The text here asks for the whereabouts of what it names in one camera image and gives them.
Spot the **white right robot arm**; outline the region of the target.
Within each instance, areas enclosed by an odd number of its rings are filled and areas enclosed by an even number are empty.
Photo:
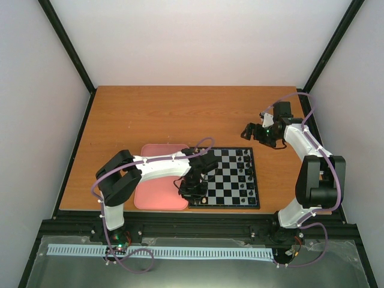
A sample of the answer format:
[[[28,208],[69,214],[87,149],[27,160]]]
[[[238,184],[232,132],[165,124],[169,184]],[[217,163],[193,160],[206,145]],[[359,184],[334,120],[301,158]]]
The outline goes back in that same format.
[[[339,208],[344,197],[346,160],[326,150],[299,118],[279,117],[266,124],[249,123],[241,137],[272,149],[277,149],[277,141],[281,140],[293,148],[301,161],[295,198],[277,212],[279,228],[299,229],[319,212]]]

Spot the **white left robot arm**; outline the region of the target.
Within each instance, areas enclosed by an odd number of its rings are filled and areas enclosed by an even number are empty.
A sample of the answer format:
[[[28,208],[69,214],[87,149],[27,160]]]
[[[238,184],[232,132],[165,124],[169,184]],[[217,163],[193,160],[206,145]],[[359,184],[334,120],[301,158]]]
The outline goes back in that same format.
[[[208,164],[214,154],[210,148],[197,152],[185,148],[168,155],[141,157],[131,155],[128,150],[118,152],[97,173],[91,193],[101,205],[100,218],[103,233],[111,241],[124,237],[124,203],[141,183],[166,177],[197,178],[213,170]]]

